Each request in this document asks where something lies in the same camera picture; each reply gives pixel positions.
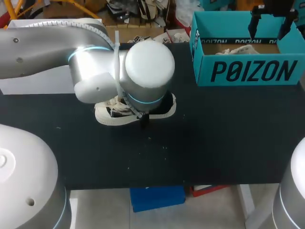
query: sneaker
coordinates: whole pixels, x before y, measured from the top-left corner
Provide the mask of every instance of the sneaker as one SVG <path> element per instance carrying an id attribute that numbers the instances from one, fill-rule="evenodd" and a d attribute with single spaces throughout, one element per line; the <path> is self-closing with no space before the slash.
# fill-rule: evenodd
<path id="1" fill-rule="evenodd" d="M 227 55 L 227 54 L 259 54 L 252 45 L 244 45 L 237 49 L 226 49 L 223 52 L 218 52 L 216 55 Z"/>
<path id="2" fill-rule="evenodd" d="M 95 105 L 95 118 L 103 125 L 125 125 L 139 118 L 123 99 L 115 98 Z M 149 119 L 161 119 L 172 116 L 176 111 L 176 97 L 167 92 L 159 107 L 149 112 Z"/>

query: shoelace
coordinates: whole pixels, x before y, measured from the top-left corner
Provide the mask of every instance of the shoelace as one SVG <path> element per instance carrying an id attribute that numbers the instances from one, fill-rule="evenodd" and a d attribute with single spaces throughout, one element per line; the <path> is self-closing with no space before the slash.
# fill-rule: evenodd
<path id="1" fill-rule="evenodd" d="M 98 106 L 110 108 L 111 116 L 113 112 L 117 112 L 122 115 L 134 115 L 134 113 L 131 111 L 128 105 L 121 103 L 119 101 L 118 96 L 106 102 L 99 103 Z"/>

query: black table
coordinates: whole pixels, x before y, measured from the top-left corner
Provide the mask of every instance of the black table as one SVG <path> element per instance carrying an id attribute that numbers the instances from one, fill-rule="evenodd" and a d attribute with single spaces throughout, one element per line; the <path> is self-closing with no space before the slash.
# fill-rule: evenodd
<path id="1" fill-rule="evenodd" d="M 174 116 L 103 126 L 73 94 L 0 96 L 0 123 L 42 138 L 68 189 L 280 182 L 305 137 L 300 85 L 198 87 L 188 43 L 168 46 Z"/>

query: teal shoe box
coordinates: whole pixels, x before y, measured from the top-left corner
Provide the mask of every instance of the teal shoe box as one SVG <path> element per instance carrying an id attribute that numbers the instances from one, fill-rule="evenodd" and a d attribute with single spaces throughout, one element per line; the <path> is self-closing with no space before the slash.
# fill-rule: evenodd
<path id="1" fill-rule="evenodd" d="M 200 5 L 206 11 L 219 10 L 221 7 L 233 3 L 234 0 L 200 0 Z"/>
<path id="2" fill-rule="evenodd" d="M 295 24 L 297 26 L 305 25 L 305 0 L 295 0 L 294 9 L 299 12 Z"/>
<path id="3" fill-rule="evenodd" d="M 297 84 L 305 70 L 305 41 L 293 23 L 290 32 L 277 39 L 284 18 L 262 15 L 251 40 L 248 11 L 203 11 L 193 15 L 190 49 L 198 86 L 247 86 Z M 204 54 L 203 47 L 236 48 L 248 43 L 260 54 Z M 270 47 L 278 53 L 262 54 Z"/>

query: robotic arm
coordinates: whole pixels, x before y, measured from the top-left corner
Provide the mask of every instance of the robotic arm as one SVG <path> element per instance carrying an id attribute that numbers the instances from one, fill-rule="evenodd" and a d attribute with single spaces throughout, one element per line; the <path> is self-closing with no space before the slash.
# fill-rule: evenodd
<path id="1" fill-rule="evenodd" d="M 294 0 L 264 0 L 264 5 L 254 6 L 252 9 L 252 19 L 248 26 L 251 39 L 255 38 L 256 28 L 262 14 L 272 14 L 274 17 L 285 17 L 282 24 L 278 39 L 281 40 L 290 32 L 290 27 L 294 19 L 297 18 L 298 12 L 292 9 Z"/>
<path id="2" fill-rule="evenodd" d="M 117 94 L 136 110 L 156 108 L 173 76 L 174 58 L 157 42 L 118 51 L 94 19 L 46 21 L 0 31 L 0 79 L 32 75 L 69 65 L 77 98 L 99 103 Z"/>

